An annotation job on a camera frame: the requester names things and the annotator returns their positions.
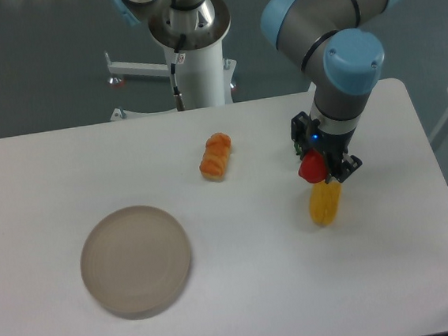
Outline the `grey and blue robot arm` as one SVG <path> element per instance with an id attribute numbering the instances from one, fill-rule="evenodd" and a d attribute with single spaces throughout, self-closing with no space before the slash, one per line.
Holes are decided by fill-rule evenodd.
<path id="1" fill-rule="evenodd" d="M 345 181 L 362 164 L 348 152 L 385 53 L 360 27 L 399 0 L 270 0 L 262 34 L 314 83 L 311 110 L 291 122 L 308 183 Z M 231 16 L 223 0 L 113 0 L 121 17 L 145 21 L 164 49 L 178 110 L 221 106 L 229 99 L 222 41 Z"/>

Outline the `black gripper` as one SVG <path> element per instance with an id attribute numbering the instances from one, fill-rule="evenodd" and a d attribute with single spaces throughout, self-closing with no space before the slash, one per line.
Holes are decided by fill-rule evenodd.
<path id="1" fill-rule="evenodd" d="M 296 153 L 306 153 L 315 149 L 323 156 L 328 175 L 325 183 L 333 181 L 345 182 L 355 173 L 363 162 L 348 152 L 348 144 L 352 140 L 354 130 L 345 134 L 331 134 L 319 129 L 318 119 L 311 119 L 301 111 L 291 120 L 291 140 Z"/>

